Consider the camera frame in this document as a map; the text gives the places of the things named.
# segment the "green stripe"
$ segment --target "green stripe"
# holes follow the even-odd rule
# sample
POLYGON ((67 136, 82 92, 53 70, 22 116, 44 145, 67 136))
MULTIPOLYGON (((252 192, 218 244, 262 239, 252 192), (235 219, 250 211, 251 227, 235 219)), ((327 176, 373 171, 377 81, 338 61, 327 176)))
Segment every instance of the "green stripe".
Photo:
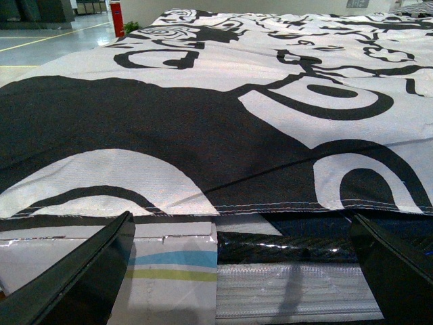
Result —
POLYGON ((216 282, 217 274, 177 269, 136 269, 128 270, 125 278, 216 282))

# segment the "black and white fabric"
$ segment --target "black and white fabric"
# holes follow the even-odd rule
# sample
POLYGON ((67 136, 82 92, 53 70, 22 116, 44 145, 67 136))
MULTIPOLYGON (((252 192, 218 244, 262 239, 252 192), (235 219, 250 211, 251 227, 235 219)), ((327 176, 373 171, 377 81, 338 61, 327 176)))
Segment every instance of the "black and white fabric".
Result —
POLYGON ((414 5, 406 5, 390 12, 397 15, 424 15, 433 16, 433 2, 416 3, 414 5))
POLYGON ((0 218, 433 214, 433 19, 214 14, 0 89, 0 218))

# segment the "white box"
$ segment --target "white box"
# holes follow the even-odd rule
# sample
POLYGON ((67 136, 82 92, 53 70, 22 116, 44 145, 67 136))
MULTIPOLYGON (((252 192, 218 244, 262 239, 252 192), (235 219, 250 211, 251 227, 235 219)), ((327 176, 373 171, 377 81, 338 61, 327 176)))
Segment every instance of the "white box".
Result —
MULTIPOLYGON (((161 220, 145 217, 149 223, 136 225, 130 265, 108 324, 214 324, 215 225, 203 218, 183 223, 158 223, 158 218, 161 220)), ((2 289, 7 295, 19 289, 101 228, 41 227, 1 232, 2 289)))

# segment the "gray floor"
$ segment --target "gray floor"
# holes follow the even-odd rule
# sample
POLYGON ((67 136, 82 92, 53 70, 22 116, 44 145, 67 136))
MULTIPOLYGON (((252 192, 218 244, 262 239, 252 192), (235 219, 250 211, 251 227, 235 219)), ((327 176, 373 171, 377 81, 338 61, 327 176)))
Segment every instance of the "gray floor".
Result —
POLYGON ((72 29, 0 30, 0 87, 44 63, 114 37, 110 12, 76 17, 72 29))

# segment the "red fire extinguisher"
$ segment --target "red fire extinguisher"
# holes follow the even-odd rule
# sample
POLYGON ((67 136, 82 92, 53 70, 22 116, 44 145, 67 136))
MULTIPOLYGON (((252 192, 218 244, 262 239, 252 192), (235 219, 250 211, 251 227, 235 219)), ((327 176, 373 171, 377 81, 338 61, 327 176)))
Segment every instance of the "red fire extinguisher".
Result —
POLYGON ((110 7, 111 13, 113 15, 114 32, 116 33, 116 37, 124 36, 122 9, 120 8, 120 1, 111 1, 110 7))

